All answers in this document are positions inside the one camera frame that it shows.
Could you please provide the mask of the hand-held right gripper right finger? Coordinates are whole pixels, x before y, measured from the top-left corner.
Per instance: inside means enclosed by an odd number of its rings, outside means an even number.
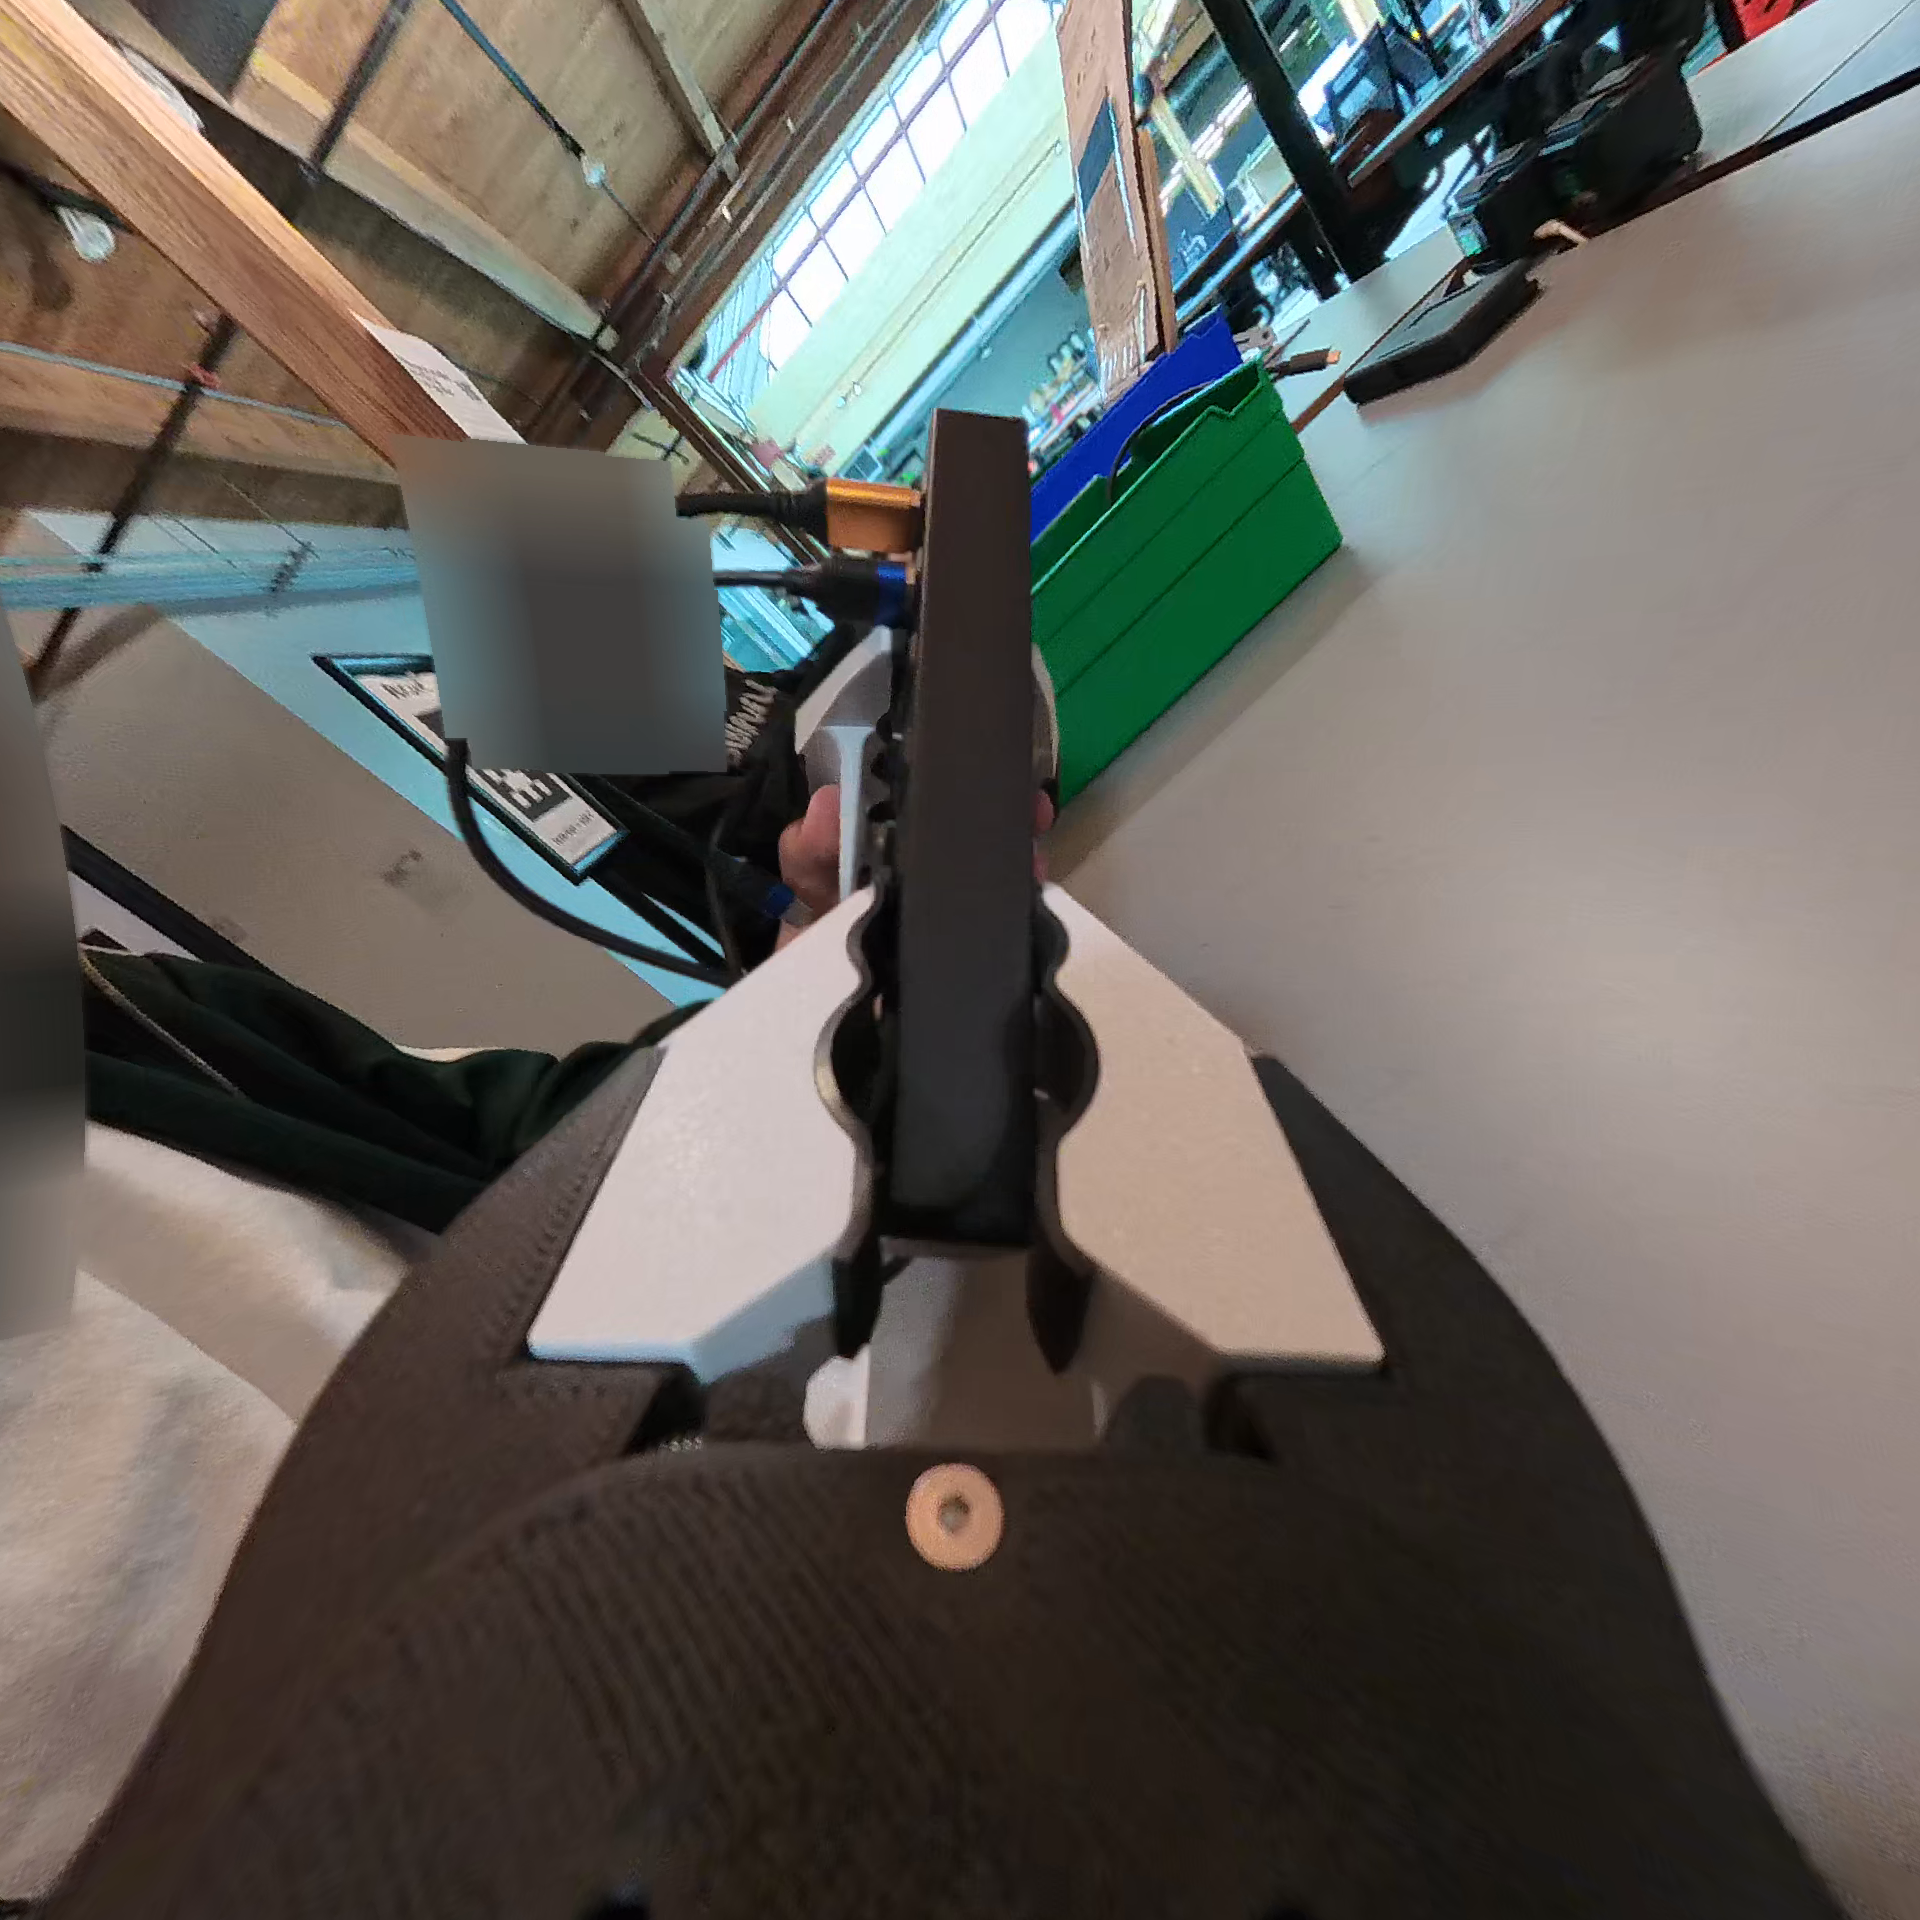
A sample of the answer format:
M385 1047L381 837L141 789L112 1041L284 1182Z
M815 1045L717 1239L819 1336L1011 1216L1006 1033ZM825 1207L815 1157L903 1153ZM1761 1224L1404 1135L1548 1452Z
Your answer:
M1094 1431L1147 1378L1197 1400L1237 1375L1373 1375L1385 1344L1334 1248L1251 1049L1062 887L1059 994L1094 1073L1053 1159L1089 1266L1068 1378Z

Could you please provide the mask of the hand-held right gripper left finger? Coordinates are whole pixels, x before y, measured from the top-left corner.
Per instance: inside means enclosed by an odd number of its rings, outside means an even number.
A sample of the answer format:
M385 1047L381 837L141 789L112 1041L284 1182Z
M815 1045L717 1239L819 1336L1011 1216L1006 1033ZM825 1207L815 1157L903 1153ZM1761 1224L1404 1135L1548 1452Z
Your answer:
M823 1072L872 906L860 888L661 1045L528 1328L535 1360L663 1365L716 1384L829 1320L862 1169Z

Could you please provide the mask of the black USB hub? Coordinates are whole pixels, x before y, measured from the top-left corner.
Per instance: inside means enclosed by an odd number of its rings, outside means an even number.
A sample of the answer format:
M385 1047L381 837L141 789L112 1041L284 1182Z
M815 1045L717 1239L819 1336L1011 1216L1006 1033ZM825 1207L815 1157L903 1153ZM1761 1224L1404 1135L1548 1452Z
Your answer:
M1008 415L942 408L907 646L884 1213L923 1242L1012 1250L1035 1210L1035 826L1029 478Z

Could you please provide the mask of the green plastic bin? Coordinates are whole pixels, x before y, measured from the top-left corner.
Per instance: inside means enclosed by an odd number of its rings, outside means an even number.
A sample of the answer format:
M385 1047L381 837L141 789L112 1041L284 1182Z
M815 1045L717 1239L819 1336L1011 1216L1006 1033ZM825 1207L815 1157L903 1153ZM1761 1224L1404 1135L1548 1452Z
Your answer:
M1059 802L1086 791L1340 545L1264 364L1145 418L1030 544Z

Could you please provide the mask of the grey desk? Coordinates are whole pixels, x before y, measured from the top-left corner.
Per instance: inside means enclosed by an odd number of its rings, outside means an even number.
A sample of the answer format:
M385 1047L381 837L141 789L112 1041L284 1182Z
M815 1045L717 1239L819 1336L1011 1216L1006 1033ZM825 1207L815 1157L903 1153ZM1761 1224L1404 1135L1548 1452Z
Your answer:
M1857 1916L1916 1916L1916 114L1334 400L1341 551L1053 838L1548 1334Z
M1688 84L1701 121L1701 168L1732 164L1815 121L1916 82L1916 2L1816 2Z

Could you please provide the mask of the person's left hand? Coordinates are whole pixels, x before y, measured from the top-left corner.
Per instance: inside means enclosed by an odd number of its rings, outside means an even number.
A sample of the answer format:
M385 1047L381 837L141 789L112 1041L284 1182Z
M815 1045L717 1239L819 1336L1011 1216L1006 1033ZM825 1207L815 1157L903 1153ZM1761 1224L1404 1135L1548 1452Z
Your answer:
M803 922L783 920L777 945L789 945L811 922L835 911L840 898L840 789L825 784L806 799L804 814L782 829L780 873L792 894L796 906L804 910Z

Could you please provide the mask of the blue plastic bin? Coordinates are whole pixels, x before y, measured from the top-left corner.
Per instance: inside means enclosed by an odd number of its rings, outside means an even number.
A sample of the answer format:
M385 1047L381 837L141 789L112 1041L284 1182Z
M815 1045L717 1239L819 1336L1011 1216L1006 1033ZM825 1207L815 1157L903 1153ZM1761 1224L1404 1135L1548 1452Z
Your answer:
M1185 332L1182 343L1153 358L1145 372L1118 398L1104 404L1100 418L1079 437L1068 452L1052 462L1029 488L1029 541L1043 538L1044 529L1072 505L1072 501L1100 474L1108 474L1120 462L1128 439L1168 407L1197 393L1205 385L1231 374L1241 365L1231 325L1220 306Z

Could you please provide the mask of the dark green jacket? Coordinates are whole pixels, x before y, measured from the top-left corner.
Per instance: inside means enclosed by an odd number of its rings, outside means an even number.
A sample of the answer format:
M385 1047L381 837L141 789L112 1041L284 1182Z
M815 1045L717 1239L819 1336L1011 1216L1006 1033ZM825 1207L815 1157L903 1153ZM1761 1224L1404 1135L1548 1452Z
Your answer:
M720 881L725 860L782 869L809 781L796 717L839 630L809 663L726 669L726 764L713 774L590 778L625 837L591 869L615 901L697 927L750 972L777 922ZM441 1231L590 1093L701 1013L552 1055L483 1047L431 1062L260 968L80 949L86 1118L333 1204Z

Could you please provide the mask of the white paper label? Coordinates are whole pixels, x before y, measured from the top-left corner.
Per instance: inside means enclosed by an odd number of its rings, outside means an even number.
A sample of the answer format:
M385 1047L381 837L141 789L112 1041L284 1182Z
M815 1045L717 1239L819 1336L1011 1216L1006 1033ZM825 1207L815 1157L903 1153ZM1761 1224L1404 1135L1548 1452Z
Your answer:
M479 393L473 377L439 346L396 326L358 319L374 340L469 440L520 442L520 432Z

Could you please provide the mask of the cardboard box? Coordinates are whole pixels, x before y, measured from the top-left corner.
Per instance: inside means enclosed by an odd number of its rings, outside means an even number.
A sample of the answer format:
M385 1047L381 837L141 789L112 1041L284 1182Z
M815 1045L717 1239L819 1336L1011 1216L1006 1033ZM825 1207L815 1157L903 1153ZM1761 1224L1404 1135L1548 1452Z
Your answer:
M1160 181L1137 122L1133 9L1065 2L1056 44L1094 372L1115 402L1180 343Z

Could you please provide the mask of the black rectangular device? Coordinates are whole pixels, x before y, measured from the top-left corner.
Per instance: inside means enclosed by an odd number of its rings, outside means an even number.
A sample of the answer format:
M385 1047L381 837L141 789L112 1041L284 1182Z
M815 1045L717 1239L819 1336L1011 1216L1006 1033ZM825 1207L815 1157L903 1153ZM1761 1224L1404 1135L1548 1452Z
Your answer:
M1510 260L1467 279L1396 322L1341 378L1353 404L1408 393L1464 367L1540 296L1532 262Z

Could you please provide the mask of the white garment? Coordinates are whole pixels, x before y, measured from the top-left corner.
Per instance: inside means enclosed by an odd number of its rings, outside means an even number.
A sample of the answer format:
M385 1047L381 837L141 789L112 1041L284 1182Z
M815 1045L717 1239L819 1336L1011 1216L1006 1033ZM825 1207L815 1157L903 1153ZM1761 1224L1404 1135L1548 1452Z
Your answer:
M408 1223L86 1126L68 1316L1 1360L1 1889L56 1882Z

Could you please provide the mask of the black pole stand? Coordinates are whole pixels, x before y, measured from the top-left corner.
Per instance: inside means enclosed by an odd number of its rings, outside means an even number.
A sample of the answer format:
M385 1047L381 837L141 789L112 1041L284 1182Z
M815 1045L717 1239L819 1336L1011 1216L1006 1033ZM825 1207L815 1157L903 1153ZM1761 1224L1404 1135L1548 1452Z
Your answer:
M1256 5L1253 2L1203 2L1227 58L1251 88L1253 103L1272 137L1277 153L1291 173L1311 223L1319 230L1324 252L1334 260L1340 276L1357 282L1382 265L1380 247L1369 240L1353 192L1324 148L1296 87L1279 61Z

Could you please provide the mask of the black framed wall sign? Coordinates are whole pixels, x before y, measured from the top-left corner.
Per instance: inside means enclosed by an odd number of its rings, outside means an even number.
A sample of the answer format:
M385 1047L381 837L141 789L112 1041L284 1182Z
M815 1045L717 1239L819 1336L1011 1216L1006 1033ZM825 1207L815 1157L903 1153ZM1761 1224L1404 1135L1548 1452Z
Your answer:
M313 656L313 664L419 756L445 773L443 701L427 653L329 653ZM476 764L465 781L476 809L510 826L568 881L585 881L628 837L561 774L488 770Z

